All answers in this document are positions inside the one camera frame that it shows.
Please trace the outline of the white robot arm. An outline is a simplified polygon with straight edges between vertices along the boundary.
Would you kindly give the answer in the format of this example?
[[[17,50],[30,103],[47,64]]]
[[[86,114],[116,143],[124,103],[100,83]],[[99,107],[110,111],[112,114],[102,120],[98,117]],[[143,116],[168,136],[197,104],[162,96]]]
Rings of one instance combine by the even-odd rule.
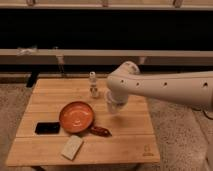
[[[124,106],[130,94],[213,111],[213,71],[142,75],[132,61],[122,63],[106,81],[112,106]]]

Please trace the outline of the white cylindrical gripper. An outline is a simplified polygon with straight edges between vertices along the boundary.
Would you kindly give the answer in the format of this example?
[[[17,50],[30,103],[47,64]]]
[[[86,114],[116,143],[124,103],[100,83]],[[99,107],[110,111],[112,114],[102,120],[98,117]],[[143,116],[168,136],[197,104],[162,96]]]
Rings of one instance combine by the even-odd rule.
[[[107,109],[110,114],[117,114],[128,101],[128,95],[122,93],[113,93],[108,91],[105,96]]]

